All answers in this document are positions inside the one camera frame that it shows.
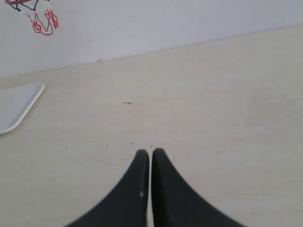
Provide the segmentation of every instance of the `white tray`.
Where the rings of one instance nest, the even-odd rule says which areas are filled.
[[[44,88],[44,84],[32,84],[0,90],[0,135],[20,124]]]

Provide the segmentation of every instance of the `wooden table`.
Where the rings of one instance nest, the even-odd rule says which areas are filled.
[[[137,149],[161,147],[239,222],[301,227],[302,40],[296,26],[0,79],[46,86],[0,136],[0,226],[61,227],[106,196]]]

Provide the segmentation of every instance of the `basketball hoop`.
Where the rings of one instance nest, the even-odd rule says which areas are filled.
[[[56,29],[58,18],[53,13],[49,0],[4,0],[18,12],[23,12],[32,22],[34,32],[43,35],[52,35]]]

